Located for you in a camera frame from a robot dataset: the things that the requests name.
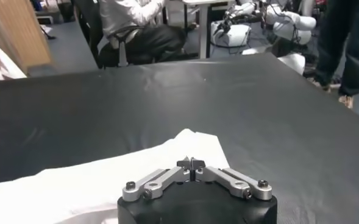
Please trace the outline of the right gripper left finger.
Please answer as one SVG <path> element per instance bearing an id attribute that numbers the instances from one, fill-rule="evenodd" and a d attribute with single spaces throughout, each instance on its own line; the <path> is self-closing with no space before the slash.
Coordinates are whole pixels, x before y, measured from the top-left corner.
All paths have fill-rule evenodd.
<path id="1" fill-rule="evenodd" d="M 128 181 L 123 188 L 124 201 L 137 201 L 141 196 L 147 199 L 159 198 L 163 191 L 176 182 L 190 180 L 191 160 L 186 156 L 171 169 L 157 169 L 138 181 Z"/>

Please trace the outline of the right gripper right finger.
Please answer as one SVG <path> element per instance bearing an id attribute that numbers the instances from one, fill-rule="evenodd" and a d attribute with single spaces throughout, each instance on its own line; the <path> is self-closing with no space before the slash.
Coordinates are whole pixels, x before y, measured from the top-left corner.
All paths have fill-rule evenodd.
<path id="1" fill-rule="evenodd" d="M 272 187 L 266 180 L 255 180 L 232 168 L 218 169 L 206 166 L 203 160 L 193 158 L 195 179 L 203 182 L 217 182 L 235 197 L 248 200 L 255 197 L 259 200 L 272 198 Z"/>

